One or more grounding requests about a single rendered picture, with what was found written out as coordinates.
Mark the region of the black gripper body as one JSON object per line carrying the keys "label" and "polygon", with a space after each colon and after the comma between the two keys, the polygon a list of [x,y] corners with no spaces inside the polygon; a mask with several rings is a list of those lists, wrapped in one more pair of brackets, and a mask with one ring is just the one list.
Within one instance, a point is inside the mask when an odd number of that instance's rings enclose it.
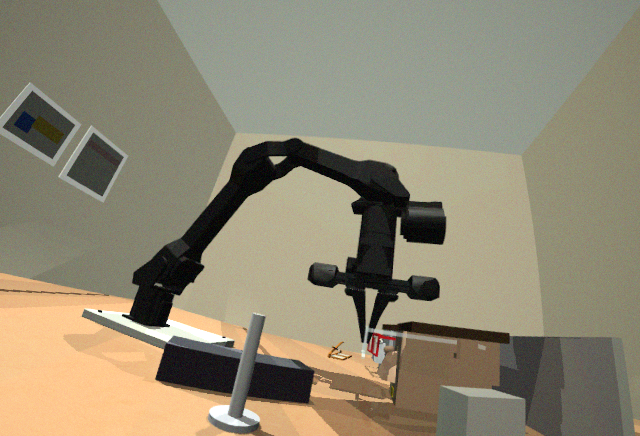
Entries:
{"label": "black gripper body", "polygon": [[339,272],[337,265],[314,262],[307,279],[314,285],[330,288],[343,284],[349,289],[372,288],[384,294],[397,295],[402,292],[414,300],[433,301],[440,298],[440,286],[436,278],[414,275],[408,281],[392,278],[395,242],[394,237],[384,233],[362,234],[354,274]]}

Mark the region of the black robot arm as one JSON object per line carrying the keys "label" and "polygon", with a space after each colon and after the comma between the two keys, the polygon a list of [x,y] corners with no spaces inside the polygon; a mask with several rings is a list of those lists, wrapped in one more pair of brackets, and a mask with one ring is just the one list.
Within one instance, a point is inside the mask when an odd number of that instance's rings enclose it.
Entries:
{"label": "black robot arm", "polygon": [[[269,156],[287,156],[273,164]],[[170,327],[166,322],[174,294],[181,295],[204,269],[201,256],[241,204],[271,181],[302,166],[351,187],[361,198],[351,206],[362,215],[360,235],[400,235],[411,243],[443,245],[447,218],[441,202],[409,201],[410,193],[393,165],[357,161],[297,138],[266,141],[247,147],[233,165],[229,181],[178,240],[162,247],[152,260],[134,271],[139,286],[129,315],[122,317],[146,326]],[[156,286],[159,283],[161,286]],[[171,294],[172,293],[172,294]]]}

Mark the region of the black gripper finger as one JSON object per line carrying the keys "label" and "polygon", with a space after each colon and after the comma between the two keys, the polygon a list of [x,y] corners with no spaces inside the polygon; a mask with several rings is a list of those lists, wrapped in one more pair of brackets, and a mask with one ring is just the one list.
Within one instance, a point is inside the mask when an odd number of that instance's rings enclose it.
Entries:
{"label": "black gripper finger", "polygon": [[355,290],[345,288],[344,292],[348,296],[352,296],[354,300],[354,304],[356,306],[356,310],[358,313],[357,319],[360,329],[360,335],[362,343],[365,338],[366,332],[366,316],[365,316],[365,300],[366,300],[366,290]]}
{"label": "black gripper finger", "polygon": [[[370,324],[369,324],[369,328],[376,328],[376,325],[379,321],[380,316],[382,315],[384,309],[386,308],[387,304],[389,302],[395,302],[397,301],[399,298],[398,295],[395,294],[384,294],[384,293],[377,293],[377,296],[375,298],[375,303],[374,303],[374,308],[373,308],[373,312],[372,312],[372,316],[371,316],[371,320],[370,320]],[[369,344],[369,341],[371,340],[373,333],[368,332],[367,335],[367,344]]]}

